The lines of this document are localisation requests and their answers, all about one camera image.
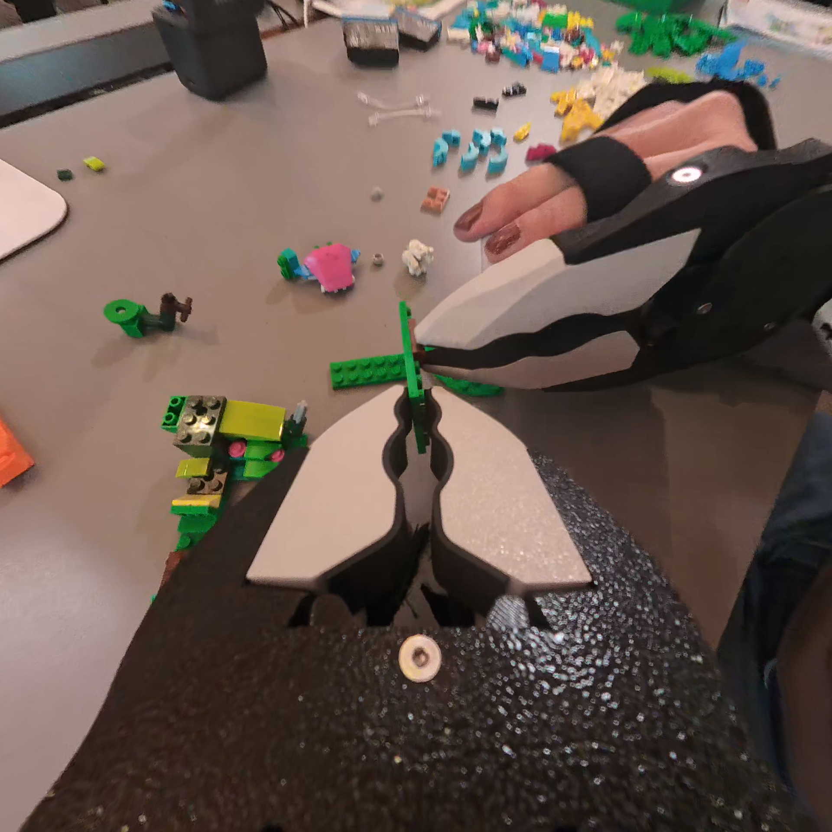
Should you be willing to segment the person's leg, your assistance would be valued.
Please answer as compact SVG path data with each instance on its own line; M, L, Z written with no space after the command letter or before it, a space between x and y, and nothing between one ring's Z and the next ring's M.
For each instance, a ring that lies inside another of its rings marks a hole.
M755 749L831 827L831 418L810 420L717 649Z

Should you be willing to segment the group of green lego pieces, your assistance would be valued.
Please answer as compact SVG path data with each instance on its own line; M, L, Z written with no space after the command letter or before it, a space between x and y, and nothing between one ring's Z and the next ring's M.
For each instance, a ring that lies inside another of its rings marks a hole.
M689 14L648 14L638 10L619 16L616 31L630 37L630 54L652 54L659 58L671 55L694 57L710 48L724 47L737 39L727 29Z

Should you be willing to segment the pink teal lego animal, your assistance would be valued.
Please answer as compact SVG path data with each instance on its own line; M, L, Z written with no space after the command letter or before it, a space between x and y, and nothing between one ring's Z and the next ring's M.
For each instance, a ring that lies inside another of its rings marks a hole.
M278 255L277 265L285 280L315 282L321 293L331 295L354 286L354 266L360 254L360 250L345 244L330 243L315 247L301 260L287 248Z

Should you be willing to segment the group of azure curved pieces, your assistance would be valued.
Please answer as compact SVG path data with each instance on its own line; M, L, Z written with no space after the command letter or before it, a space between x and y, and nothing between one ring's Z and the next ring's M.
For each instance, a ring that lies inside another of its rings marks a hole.
M447 164L451 151L458 151L459 171L473 172L478 165L485 166L486 176L497 177L507 168L507 135L499 127L488 130L475 129L466 146L458 130L444 130L432 143L431 167L438 169Z

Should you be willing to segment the orange brick separator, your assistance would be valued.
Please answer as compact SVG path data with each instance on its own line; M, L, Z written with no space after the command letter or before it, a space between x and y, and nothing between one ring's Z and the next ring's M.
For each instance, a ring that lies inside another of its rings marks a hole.
M18 441L14 432L1 419L1 479L0 485L4 487L15 478L26 473L35 465L33 457L26 452L23 445Z

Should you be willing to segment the group of blue lego pieces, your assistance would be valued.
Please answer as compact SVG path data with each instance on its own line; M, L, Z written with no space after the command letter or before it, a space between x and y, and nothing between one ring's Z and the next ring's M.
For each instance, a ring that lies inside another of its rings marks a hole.
M748 81L758 88L776 89L782 75L771 71L768 64L746 54L746 42L734 41L716 52L704 53L695 63L695 74L701 78L723 81Z

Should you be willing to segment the instruction booklet green picture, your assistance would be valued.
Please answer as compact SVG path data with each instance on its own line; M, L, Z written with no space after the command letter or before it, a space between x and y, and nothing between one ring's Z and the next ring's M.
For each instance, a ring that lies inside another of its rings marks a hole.
M390 1L390 4L429 19L438 20L459 12L468 4L468 1Z

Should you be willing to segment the black battery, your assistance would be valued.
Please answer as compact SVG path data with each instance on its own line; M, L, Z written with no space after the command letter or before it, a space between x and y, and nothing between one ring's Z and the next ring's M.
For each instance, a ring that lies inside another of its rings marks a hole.
M426 52L439 43L442 33L440 20L403 6L397 7L393 18L398 27L400 48Z
M344 16L348 60L360 68L395 68L400 62L400 28L392 17Z

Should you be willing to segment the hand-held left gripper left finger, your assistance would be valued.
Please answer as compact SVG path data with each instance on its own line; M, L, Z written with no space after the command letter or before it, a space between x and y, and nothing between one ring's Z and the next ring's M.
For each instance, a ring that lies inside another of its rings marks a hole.
M383 453L406 393L391 386L312 442L247 571L249 582L321 590L339 567L393 530L397 486Z

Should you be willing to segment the white stand wooden board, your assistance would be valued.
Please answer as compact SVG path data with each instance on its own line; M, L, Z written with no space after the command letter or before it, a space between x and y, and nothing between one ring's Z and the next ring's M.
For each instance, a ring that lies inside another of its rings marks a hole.
M51 234L67 216L62 195L1 161L1 261Z

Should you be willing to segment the green lego plate assembly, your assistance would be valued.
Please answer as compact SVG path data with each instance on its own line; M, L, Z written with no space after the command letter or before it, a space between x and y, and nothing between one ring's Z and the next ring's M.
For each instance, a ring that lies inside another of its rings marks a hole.
M430 439L426 428L427 403L419 361L415 358L411 335L412 315L404 301L399 303L400 334L402 341L403 368L409 397L412 431L419 454L427 452Z

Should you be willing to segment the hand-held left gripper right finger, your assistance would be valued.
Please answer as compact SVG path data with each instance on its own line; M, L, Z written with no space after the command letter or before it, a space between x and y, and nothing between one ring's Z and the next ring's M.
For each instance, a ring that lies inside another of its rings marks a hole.
M452 595L533 595L592 580L526 445L447 390L432 390L432 565Z

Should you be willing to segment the long green lego plate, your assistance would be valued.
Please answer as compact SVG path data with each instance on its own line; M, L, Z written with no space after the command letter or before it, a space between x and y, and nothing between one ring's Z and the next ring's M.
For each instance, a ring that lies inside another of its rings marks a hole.
M407 379L402 354L334 361L328 370L333 390L353 390Z

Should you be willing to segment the green wedge lego plate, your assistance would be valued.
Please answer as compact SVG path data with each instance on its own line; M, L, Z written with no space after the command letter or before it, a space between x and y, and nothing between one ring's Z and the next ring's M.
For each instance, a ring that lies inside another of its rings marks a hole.
M441 374L434 374L433 378L446 389L470 398L493 398L504 393L503 387L490 383L458 380Z

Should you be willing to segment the green lego brick build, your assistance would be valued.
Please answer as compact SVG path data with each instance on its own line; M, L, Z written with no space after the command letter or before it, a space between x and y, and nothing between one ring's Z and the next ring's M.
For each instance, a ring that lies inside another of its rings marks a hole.
M170 398L161 428L184 457L176 478L184 493L172 501L178 540L166 558L160 586L220 521L241 484L256 484L308 447L308 403L293 409L193 394Z

